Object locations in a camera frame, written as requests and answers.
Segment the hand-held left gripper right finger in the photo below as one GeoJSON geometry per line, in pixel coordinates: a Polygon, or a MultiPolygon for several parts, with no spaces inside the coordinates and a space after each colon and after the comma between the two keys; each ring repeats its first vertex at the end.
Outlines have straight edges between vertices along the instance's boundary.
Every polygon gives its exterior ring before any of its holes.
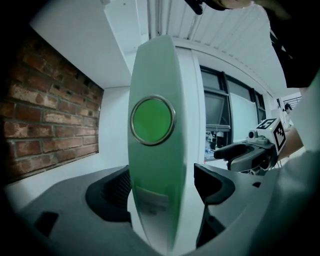
{"type": "Polygon", "coordinates": [[[240,225],[238,235],[227,234],[226,231],[252,202],[263,177],[207,164],[196,163],[193,170],[194,186],[204,204],[195,246],[200,248],[219,237],[233,238],[237,246],[248,246],[251,237],[246,225],[240,225]]]}

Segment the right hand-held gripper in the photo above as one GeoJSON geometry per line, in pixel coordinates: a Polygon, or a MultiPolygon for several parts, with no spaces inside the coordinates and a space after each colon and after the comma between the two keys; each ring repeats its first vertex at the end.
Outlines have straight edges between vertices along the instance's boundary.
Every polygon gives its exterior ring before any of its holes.
{"type": "Polygon", "coordinates": [[[263,176],[277,164],[286,141],[281,119],[265,119],[244,141],[221,147],[213,156],[228,161],[229,171],[263,176]]]}

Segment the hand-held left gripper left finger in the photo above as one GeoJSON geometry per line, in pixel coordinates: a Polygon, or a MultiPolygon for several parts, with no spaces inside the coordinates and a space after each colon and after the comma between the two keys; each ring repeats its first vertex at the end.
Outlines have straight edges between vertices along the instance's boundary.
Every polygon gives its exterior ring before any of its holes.
{"type": "Polygon", "coordinates": [[[129,167],[60,181],[18,213],[53,252],[140,252],[127,210],[129,167]]]}

